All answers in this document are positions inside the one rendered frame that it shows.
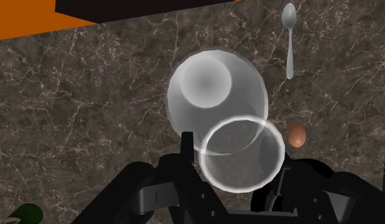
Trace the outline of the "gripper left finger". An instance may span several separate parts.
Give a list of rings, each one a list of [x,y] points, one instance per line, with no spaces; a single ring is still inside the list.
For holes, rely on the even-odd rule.
[[[192,133],[184,132],[179,153],[160,157],[156,167],[128,164],[71,224],[147,224],[165,207],[172,224],[226,224],[227,209],[201,180],[193,159]]]

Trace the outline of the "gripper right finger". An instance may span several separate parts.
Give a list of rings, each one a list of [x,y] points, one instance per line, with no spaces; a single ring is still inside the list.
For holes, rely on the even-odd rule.
[[[313,218],[309,224],[385,224],[385,193],[319,160],[286,156],[275,179],[254,191],[250,210]]]

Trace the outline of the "clear drinking glass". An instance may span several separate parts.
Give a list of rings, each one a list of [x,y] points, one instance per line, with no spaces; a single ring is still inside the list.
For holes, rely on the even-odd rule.
[[[199,165],[220,190],[248,193],[270,183],[285,158],[283,137],[270,121],[252,115],[220,121],[202,140]]]

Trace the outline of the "brown egg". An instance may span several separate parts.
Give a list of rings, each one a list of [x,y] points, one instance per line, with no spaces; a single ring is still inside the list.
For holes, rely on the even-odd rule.
[[[304,145],[307,135],[304,126],[300,122],[292,122],[288,127],[288,142],[295,148]]]

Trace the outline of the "white bowl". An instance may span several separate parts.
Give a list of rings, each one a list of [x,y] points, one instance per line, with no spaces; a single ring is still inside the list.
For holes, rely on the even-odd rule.
[[[172,72],[167,117],[177,134],[193,133],[194,149],[218,123],[232,116],[268,117],[264,81],[252,63],[227,49],[187,56]]]

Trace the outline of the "dark green rounded object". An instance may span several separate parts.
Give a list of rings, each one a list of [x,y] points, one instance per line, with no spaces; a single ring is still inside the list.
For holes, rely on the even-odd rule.
[[[40,224],[43,219],[42,209],[33,203],[22,204],[4,221],[4,224]]]

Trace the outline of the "grey metal spoon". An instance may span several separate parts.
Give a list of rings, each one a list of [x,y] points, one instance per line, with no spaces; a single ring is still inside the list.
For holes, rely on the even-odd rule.
[[[281,15],[281,20],[285,28],[288,30],[288,54],[286,59],[286,77],[292,79],[294,75],[293,68],[293,28],[297,22],[297,13],[295,6],[292,3],[288,3],[284,8]]]

